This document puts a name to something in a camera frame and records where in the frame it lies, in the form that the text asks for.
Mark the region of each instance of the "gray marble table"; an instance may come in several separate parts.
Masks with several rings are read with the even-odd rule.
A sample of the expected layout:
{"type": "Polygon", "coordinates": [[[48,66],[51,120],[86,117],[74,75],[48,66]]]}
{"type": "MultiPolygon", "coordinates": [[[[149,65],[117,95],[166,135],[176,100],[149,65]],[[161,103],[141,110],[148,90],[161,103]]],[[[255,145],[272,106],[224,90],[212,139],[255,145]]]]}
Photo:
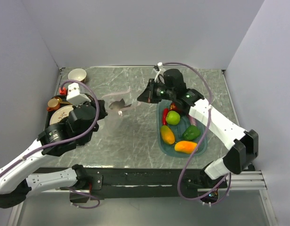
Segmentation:
{"type": "MultiPolygon", "coordinates": [[[[191,70],[177,67],[184,75],[187,87],[194,88],[203,95],[208,95],[202,81],[191,70]]],[[[73,68],[61,70],[61,81],[67,79],[73,68]]],[[[141,94],[149,78],[154,78],[152,67],[90,67],[87,71],[86,84],[96,96],[131,90],[134,95],[141,94]]],[[[236,123],[233,106],[220,70],[199,70],[207,80],[213,93],[213,106],[223,115],[236,123]]],[[[165,155],[157,141],[156,106],[142,103],[140,106],[123,112],[120,127],[113,134],[106,133],[106,123],[99,121],[100,129],[93,133],[92,140],[85,146],[78,147],[47,163],[44,167],[70,167],[82,164],[85,167],[115,168],[153,168],[181,169],[186,158],[165,155]]],[[[226,154],[221,141],[208,133],[206,152],[194,157],[189,168],[201,169],[209,162],[226,154]]]]}

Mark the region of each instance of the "plate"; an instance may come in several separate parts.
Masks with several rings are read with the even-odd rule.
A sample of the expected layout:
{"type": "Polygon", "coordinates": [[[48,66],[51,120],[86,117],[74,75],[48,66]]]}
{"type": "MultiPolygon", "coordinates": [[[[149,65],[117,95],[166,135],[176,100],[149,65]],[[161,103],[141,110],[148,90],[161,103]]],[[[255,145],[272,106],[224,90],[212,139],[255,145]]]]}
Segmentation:
{"type": "Polygon", "coordinates": [[[50,125],[60,122],[63,118],[69,116],[70,111],[74,108],[72,105],[64,106],[54,112],[50,119],[50,125]]]}

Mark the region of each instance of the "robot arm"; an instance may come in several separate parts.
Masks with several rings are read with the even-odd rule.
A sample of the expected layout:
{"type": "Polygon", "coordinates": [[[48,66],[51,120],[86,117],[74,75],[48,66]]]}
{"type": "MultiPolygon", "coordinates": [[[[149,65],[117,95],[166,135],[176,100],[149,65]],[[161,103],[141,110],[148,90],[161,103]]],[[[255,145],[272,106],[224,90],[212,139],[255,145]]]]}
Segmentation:
{"type": "MultiPolygon", "coordinates": [[[[46,162],[75,149],[78,145],[86,144],[91,140],[92,133],[98,131],[99,126],[96,124],[88,134],[79,139],[29,154],[44,145],[75,137],[91,126],[96,115],[96,106],[92,97],[81,94],[78,84],[72,83],[68,86],[67,101],[72,103],[74,108],[69,116],[59,123],[48,126],[30,147],[0,169],[0,208],[15,206],[27,196],[57,187],[73,186],[75,189],[81,189],[90,181],[91,178],[82,165],[74,165],[72,168],[55,173],[31,175],[46,162]]],[[[100,120],[107,113],[104,101],[98,102],[100,120]]]]}
{"type": "Polygon", "coordinates": [[[240,174],[258,156],[258,134],[237,126],[209,105],[201,93],[187,89],[183,75],[178,69],[165,70],[162,63],[154,68],[157,71],[155,79],[149,80],[145,91],[137,100],[153,104],[163,99],[171,100],[177,108],[205,126],[208,123],[208,110],[211,109],[209,129],[225,144],[229,152],[209,163],[202,173],[212,180],[230,172],[240,174]],[[164,83],[157,82],[160,73],[163,73],[164,83]]]}

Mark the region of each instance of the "white bowl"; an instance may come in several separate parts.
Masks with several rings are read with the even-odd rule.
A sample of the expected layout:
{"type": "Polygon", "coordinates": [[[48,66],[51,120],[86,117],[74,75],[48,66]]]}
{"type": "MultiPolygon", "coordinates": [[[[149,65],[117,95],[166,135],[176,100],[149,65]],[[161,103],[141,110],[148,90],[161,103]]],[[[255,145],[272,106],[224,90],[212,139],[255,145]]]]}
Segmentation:
{"type": "Polygon", "coordinates": [[[83,70],[82,68],[76,68],[74,70],[71,70],[68,74],[68,79],[76,80],[76,81],[85,81],[85,78],[87,77],[87,72],[83,70]]]}

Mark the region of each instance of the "orange mango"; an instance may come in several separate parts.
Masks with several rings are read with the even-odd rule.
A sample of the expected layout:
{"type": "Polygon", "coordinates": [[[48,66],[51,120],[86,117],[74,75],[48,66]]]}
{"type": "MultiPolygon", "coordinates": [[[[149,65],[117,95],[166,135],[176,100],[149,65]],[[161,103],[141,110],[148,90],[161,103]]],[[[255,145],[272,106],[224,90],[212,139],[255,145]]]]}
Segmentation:
{"type": "Polygon", "coordinates": [[[175,136],[174,136],[172,130],[168,126],[166,126],[166,125],[162,126],[160,129],[160,133],[161,133],[162,140],[166,144],[172,145],[175,143],[175,136]]]}
{"type": "Polygon", "coordinates": [[[195,142],[183,140],[183,141],[177,142],[177,144],[174,146],[174,150],[176,150],[177,152],[191,154],[196,148],[196,146],[197,146],[197,143],[195,142]]]}

